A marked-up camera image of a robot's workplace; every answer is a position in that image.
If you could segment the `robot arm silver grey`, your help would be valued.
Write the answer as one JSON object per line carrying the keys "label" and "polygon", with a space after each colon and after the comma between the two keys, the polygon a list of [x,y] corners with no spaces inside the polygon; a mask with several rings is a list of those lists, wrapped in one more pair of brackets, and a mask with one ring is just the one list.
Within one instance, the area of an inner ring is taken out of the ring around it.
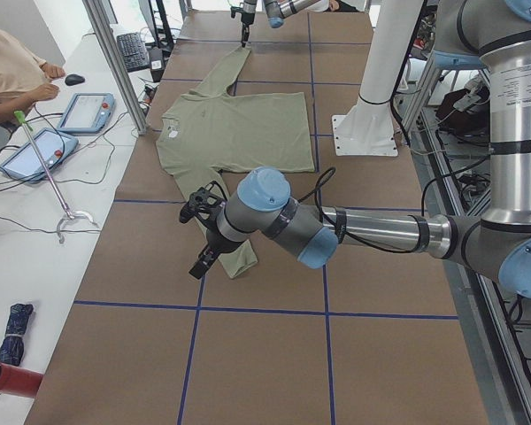
{"label": "robot arm silver grey", "polygon": [[[250,28],[254,24],[257,13],[257,0],[244,0],[240,6],[231,7],[231,18],[240,15],[242,22],[241,45],[246,46],[250,39]],[[330,6],[329,1],[313,0],[288,0],[288,1],[262,1],[261,2],[267,22],[270,28],[282,27],[285,20],[304,10],[313,12],[324,12]]]}
{"label": "robot arm silver grey", "polygon": [[531,1],[440,2],[434,58],[445,69],[489,72],[490,199],[483,213],[383,217],[302,205],[280,171],[261,166],[229,199],[199,189],[182,207],[181,222],[196,218],[206,229],[190,273],[203,277],[259,231],[311,268],[324,266],[341,243],[425,252],[531,298]]}

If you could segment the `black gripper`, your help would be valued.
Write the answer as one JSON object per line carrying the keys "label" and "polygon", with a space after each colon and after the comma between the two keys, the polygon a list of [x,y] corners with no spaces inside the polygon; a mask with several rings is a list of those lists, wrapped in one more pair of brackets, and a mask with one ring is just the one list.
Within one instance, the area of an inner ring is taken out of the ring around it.
{"label": "black gripper", "polygon": [[249,40],[250,36],[250,27],[254,24],[256,15],[255,9],[242,9],[242,16],[241,16],[241,22],[242,22],[242,39],[241,39],[241,45],[245,47],[247,45],[247,42]]}
{"label": "black gripper", "polygon": [[189,274],[196,279],[202,279],[221,254],[231,253],[237,249],[237,242],[210,229],[206,231],[206,241],[207,244],[199,254],[197,261],[189,269]]}

